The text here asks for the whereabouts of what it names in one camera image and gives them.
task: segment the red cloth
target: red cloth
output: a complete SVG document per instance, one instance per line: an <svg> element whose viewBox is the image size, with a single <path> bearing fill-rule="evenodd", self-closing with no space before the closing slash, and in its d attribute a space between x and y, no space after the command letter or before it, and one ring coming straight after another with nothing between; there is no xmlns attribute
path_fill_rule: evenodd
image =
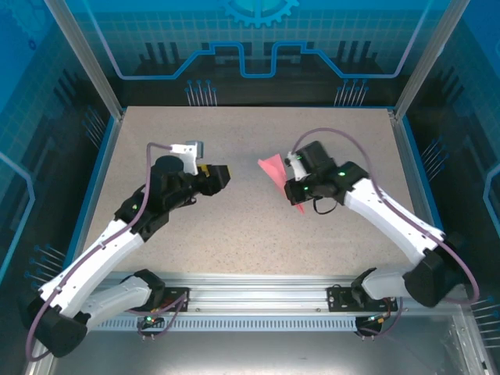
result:
<svg viewBox="0 0 500 375"><path fill-rule="evenodd" d="M284 164L281 161L280 154L276 154L275 156L271 156L266 160L259 159L258 161L260 167L267 173L271 180L274 181L281 194L286 198L286 194L284 192L284 185L287 182L287 173L284 171ZM304 213L304 206L302 204L296 205L298 211Z"/></svg>

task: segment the gear logo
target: gear logo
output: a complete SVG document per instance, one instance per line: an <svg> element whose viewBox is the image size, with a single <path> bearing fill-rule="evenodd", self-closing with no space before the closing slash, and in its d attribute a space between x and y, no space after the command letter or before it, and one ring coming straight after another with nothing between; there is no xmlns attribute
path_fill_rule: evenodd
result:
<svg viewBox="0 0 500 375"><path fill-rule="evenodd" d="M273 22L281 22L283 16L291 15L291 8L298 5L298 0L220 0L226 10L226 16L232 16L234 22L243 22L246 27L263 24L270 27Z"/></svg>

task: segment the speckled tabletop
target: speckled tabletop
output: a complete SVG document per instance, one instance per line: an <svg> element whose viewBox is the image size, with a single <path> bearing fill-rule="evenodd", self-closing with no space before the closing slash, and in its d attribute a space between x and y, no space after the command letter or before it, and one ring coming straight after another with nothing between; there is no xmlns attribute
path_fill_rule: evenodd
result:
<svg viewBox="0 0 500 375"><path fill-rule="evenodd" d="M309 203L302 215L258 166L258 159L286 155L314 127L335 127L357 138L373 159L382 188L411 210L386 109L129 107L85 248L144 183L149 141L196 139L205 142L204 163L230 166L227 188L172 212L170 222L116 270L356 275L372 266L408 263L390 240L345 207L319 216ZM317 134L306 141L315 139L337 163L352 160L366 167L343 138ZM154 151L153 160L161 154Z"/></svg>

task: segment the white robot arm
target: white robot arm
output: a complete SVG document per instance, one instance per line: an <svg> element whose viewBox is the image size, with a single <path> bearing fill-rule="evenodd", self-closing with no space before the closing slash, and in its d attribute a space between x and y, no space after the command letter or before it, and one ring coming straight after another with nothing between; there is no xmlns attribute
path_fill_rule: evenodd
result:
<svg viewBox="0 0 500 375"><path fill-rule="evenodd" d="M453 245L451 238L446 238L441 230L424 223L382 191L383 200L399 211L399 215L389 209L365 170L353 162L338 166L318 141L288 153L285 162L294 171L294 178L285 184L292 205L310 199L333 198L369 220L412 263L410 267L370 269L358 277L352 284L352 297L360 305L370 299L412 297L422 305L434 307L462 282L460 267L428 236L448 246ZM427 235L415 226L423 228Z"/></svg>
<svg viewBox="0 0 500 375"><path fill-rule="evenodd" d="M227 166L196 165L197 157L202 156L201 142L171 145L170 152L176 156L162 156L151 168L149 198L135 224L132 225L145 196L144 187L123 202L101 236L67 269L42 285L38 293L20 296L21 317L26 328L31 327L42 306L48 304L34 336L54 356L64 356L74 350L92 327L112 316L129 309L152 311L165 302L165 284L147 270L136 272L106 291L91 293L119 262L168 223L171 211L194 205L197 194L214 195L229 182ZM129 223L130 229L116 237ZM64 277L69 279L60 287Z"/></svg>

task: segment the glass panel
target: glass panel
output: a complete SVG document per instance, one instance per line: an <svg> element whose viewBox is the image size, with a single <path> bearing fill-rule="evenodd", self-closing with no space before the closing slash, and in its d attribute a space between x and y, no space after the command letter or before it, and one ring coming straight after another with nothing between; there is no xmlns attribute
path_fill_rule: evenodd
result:
<svg viewBox="0 0 500 375"><path fill-rule="evenodd" d="M123 105L367 106L396 103L448 0L68 3Z"/></svg>
<svg viewBox="0 0 500 375"><path fill-rule="evenodd" d="M22 373L16 297L60 271L109 114L42 0L0 6L0 373Z"/></svg>
<svg viewBox="0 0 500 375"><path fill-rule="evenodd" d="M472 1L408 111L435 205L483 298L500 298L500 2ZM493 302L474 306L488 345L498 337ZM491 348L500 359L497 348Z"/></svg>

